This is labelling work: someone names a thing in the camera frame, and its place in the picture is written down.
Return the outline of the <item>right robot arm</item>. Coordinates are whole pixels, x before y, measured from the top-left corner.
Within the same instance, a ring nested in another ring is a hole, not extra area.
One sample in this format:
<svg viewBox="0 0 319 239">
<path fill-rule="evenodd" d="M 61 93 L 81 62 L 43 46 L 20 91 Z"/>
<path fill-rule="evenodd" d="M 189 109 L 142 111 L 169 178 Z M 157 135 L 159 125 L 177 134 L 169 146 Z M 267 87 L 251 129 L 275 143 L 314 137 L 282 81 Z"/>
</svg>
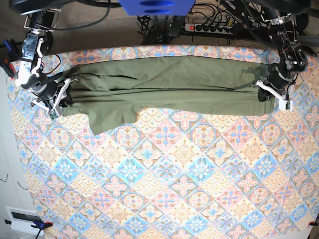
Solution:
<svg viewBox="0 0 319 239">
<path fill-rule="evenodd" d="M 70 3 L 69 0 L 10 0 L 9 7 L 21 15 L 31 15 L 24 27 L 28 33 L 22 43 L 22 58 L 14 83 L 24 90 L 32 92 L 36 99 L 31 106 L 45 110 L 51 120 L 62 116 L 62 108 L 71 104 L 70 78 L 63 73 L 49 76 L 43 73 L 42 60 L 53 44 L 52 23 L 55 13 Z"/>
</svg>

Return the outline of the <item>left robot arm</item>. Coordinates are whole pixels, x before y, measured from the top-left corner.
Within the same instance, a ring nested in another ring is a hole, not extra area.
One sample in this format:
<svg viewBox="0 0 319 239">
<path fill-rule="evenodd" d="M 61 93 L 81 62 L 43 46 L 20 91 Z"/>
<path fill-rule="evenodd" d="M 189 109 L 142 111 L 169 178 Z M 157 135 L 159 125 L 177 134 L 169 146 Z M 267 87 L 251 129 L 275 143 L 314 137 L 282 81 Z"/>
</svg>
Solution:
<svg viewBox="0 0 319 239">
<path fill-rule="evenodd" d="M 279 109 L 292 110 L 293 101 L 289 97 L 290 86 L 296 83 L 298 74 L 303 72 L 308 61 L 304 53 L 304 46 L 318 46 L 318 37 L 303 35 L 298 27 L 297 17 L 301 14 L 309 14 L 318 17 L 319 12 L 311 8 L 309 0 L 257 0 L 262 12 L 255 16 L 245 0 L 245 21 L 250 34 L 258 41 L 263 38 L 254 33 L 248 17 L 261 21 L 268 25 L 268 37 L 276 46 L 280 61 L 268 67 L 268 75 L 261 77 L 256 82 L 260 101 L 267 101 L 275 97 L 279 101 Z"/>
</svg>

